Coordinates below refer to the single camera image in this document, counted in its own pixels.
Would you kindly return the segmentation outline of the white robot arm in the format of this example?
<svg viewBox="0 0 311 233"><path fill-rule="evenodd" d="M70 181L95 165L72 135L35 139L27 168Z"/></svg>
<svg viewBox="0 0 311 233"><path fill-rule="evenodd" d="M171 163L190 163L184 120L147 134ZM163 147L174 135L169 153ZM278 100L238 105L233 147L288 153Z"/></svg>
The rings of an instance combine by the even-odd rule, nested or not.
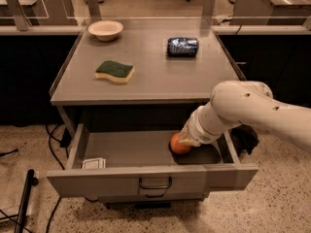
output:
<svg viewBox="0 0 311 233"><path fill-rule="evenodd" d="M261 82L217 84L210 101L190 115L179 142L192 147L210 144L226 130L242 124L311 152L311 109L275 100L270 88Z"/></svg>

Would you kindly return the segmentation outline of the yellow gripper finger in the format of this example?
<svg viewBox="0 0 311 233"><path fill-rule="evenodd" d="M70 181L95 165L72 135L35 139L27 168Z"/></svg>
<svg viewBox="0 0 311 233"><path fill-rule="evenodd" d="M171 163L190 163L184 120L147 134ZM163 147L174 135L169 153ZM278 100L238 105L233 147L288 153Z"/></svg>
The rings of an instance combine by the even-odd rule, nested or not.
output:
<svg viewBox="0 0 311 233"><path fill-rule="evenodd" d="M178 141L182 145L200 147L201 143L197 140L197 137L198 132L196 128L189 123L186 123L179 134Z"/></svg>

